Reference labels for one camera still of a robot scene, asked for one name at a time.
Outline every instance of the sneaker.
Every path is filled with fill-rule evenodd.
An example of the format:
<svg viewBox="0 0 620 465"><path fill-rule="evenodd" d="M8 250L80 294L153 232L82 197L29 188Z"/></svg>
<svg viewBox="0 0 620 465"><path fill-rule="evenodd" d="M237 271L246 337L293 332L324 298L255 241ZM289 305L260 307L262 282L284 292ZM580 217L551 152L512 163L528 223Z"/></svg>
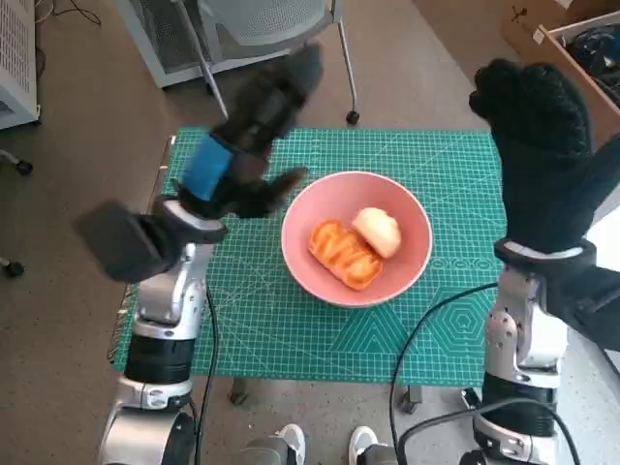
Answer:
<svg viewBox="0 0 620 465"><path fill-rule="evenodd" d="M306 438L303 436L301 428L294 423L287 424L275 435L284 439L289 447L294 450L297 465L303 465L306 459Z"/></svg>
<svg viewBox="0 0 620 465"><path fill-rule="evenodd" d="M349 465L357 465L357 458L374 444L379 444L375 432L368 426L358 426L349 441Z"/></svg>

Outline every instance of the chair leg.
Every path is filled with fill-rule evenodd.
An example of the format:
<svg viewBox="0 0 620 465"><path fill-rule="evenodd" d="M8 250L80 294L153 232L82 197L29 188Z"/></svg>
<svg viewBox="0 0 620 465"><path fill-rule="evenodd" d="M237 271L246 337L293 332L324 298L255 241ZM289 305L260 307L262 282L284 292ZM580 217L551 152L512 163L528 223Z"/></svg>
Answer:
<svg viewBox="0 0 620 465"><path fill-rule="evenodd" d="M15 155L11 152L7 152L6 150L2 150L0 148L0 159L7 160L11 165L15 167L17 172L22 176L27 176L32 173L34 167L32 163L24 162L23 160L19 160Z"/></svg>
<svg viewBox="0 0 620 465"><path fill-rule="evenodd" d="M11 152L7 152L6 150L0 149L0 158L4 158L11 165L17 165L19 163L18 158Z"/></svg>
<svg viewBox="0 0 620 465"><path fill-rule="evenodd" d="M356 125L359 121L359 112L357 111L357 90L356 81L353 77L353 66L351 65L351 57L349 56L349 48L347 47L347 38L345 36L345 24L342 19L338 21L338 33L340 34L340 44L342 45L342 53L345 57L347 65L347 73L349 75L349 85L351 87L351 96L353 97L353 107L347 114L347 122Z"/></svg>
<svg viewBox="0 0 620 465"><path fill-rule="evenodd" d="M194 24L192 23L192 19L187 13L187 8L185 8L185 3L183 0L178 0L174 2L181 16L181 20L183 25L185 26L185 30L187 31L188 38L194 47L194 53L198 57L199 64L201 66L202 77L208 86L210 86L213 91L213 95L215 96L215 100L217 101L217 105L220 107L220 111L224 114L224 117L228 119L229 113L226 109L226 105L224 104L224 100L222 99L222 94L220 94L220 89L215 83L215 78L211 73L211 66L209 62L204 57L204 53L202 52L202 44L201 39L194 29Z"/></svg>

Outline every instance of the white bun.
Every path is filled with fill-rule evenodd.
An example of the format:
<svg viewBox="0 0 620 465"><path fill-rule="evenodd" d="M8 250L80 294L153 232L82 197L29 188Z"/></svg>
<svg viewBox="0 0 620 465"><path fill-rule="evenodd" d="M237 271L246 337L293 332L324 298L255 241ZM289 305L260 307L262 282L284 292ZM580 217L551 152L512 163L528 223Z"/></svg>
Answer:
<svg viewBox="0 0 620 465"><path fill-rule="evenodd" d="M384 259L392 257L400 247L398 223L381 208L363 208L353 220L353 227Z"/></svg>

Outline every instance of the orange bread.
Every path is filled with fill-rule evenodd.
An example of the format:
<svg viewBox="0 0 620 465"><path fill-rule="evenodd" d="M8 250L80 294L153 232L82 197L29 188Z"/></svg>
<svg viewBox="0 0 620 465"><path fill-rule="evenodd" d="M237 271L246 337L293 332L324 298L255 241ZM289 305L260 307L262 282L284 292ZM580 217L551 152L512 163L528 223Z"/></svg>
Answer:
<svg viewBox="0 0 620 465"><path fill-rule="evenodd" d="M308 248L334 276L356 291L366 289L383 268L381 257L338 220L326 220L317 226Z"/></svg>

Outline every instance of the table leg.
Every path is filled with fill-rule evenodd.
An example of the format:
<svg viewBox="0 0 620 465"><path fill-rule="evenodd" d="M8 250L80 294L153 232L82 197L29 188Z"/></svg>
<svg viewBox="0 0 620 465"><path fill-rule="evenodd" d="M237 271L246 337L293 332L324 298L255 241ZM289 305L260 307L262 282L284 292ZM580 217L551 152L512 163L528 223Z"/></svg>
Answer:
<svg viewBox="0 0 620 465"><path fill-rule="evenodd" d="M232 378L229 400L233 405L241 405L248 398L248 384L245 378Z"/></svg>
<svg viewBox="0 0 620 465"><path fill-rule="evenodd" d="M467 410L476 409L481 405L481 399L473 387L467 387L461 390L461 399L467 407Z"/></svg>
<svg viewBox="0 0 620 465"><path fill-rule="evenodd" d="M400 410L412 415L422 403L422 386L408 385L400 400Z"/></svg>

